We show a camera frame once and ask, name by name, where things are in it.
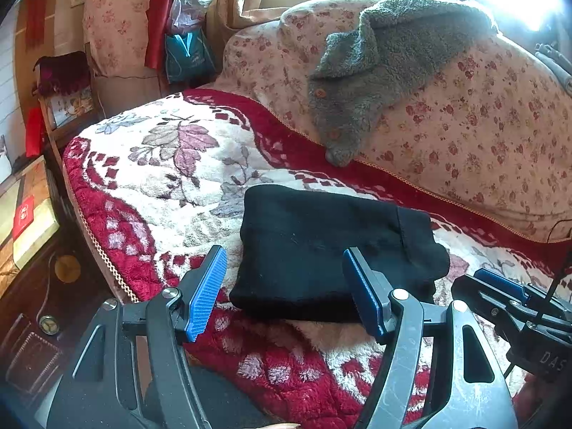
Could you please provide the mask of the red white floral fleece blanket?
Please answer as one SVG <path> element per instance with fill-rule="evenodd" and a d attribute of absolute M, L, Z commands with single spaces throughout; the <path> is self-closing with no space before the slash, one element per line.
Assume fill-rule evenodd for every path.
<path fill-rule="evenodd" d="M 86 234 L 127 300 L 177 284 L 210 246 L 226 249 L 191 364 L 304 428 L 353 426 L 382 360 L 343 278 L 346 248 L 439 305 L 473 265 L 545 283 L 567 248 L 559 235 L 524 239 L 381 169 L 335 168 L 262 105 L 216 90 L 91 126 L 62 162 Z"/>

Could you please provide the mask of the wooden bedside cabinet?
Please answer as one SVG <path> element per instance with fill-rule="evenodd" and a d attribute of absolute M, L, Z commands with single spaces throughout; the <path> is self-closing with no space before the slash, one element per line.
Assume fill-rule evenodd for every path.
<path fill-rule="evenodd" d="M 28 411 L 109 292 L 51 163 L 26 159 L 1 186 L 1 393 Z"/>

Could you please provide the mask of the pink floral quilt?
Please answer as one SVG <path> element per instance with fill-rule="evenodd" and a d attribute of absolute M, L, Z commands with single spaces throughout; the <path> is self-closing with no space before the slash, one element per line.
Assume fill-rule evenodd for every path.
<path fill-rule="evenodd" d="M 237 32 L 214 85 L 316 139 L 307 78 L 331 33 L 375 0 L 310 0 Z M 490 215 L 522 235 L 571 235 L 571 99 L 537 58 L 502 36 L 454 58 L 385 109 L 360 158 Z"/>

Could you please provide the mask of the teal plastic bag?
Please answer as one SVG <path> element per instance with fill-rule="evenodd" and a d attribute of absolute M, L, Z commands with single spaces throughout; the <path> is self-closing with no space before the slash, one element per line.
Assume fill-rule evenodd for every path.
<path fill-rule="evenodd" d="M 170 83 L 209 77 L 215 73 L 214 60 L 202 29 L 185 35 L 166 35 L 165 70 Z"/>

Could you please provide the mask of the black knit pants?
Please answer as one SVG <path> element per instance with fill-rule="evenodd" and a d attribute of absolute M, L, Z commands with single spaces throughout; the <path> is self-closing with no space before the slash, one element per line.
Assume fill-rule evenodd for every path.
<path fill-rule="evenodd" d="M 450 269 L 425 212 L 280 185 L 245 192 L 241 242 L 230 301 L 261 321 L 358 321 L 342 272 L 351 247 L 393 287 L 425 302 Z"/>

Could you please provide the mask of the grey fleece garment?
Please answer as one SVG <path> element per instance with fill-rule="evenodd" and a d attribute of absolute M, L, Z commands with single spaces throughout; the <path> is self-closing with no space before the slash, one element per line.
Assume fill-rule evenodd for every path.
<path fill-rule="evenodd" d="M 355 29 L 328 35 L 308 77 L 308 102 L 327 161 L 347 166 L 383 109 L 496 31 L 490 13 L 472 0 L 379 0 L 360 12 Z"/>

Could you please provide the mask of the clear plastic bag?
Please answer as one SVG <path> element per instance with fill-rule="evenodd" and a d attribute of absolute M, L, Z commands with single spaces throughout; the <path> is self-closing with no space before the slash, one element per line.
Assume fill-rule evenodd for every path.
<path fill-rule="evenodd" d="M 170 35 L 186 35 L 200 28 L 213 0 L 173 0 L 168 17 L 167 32 Z"/>

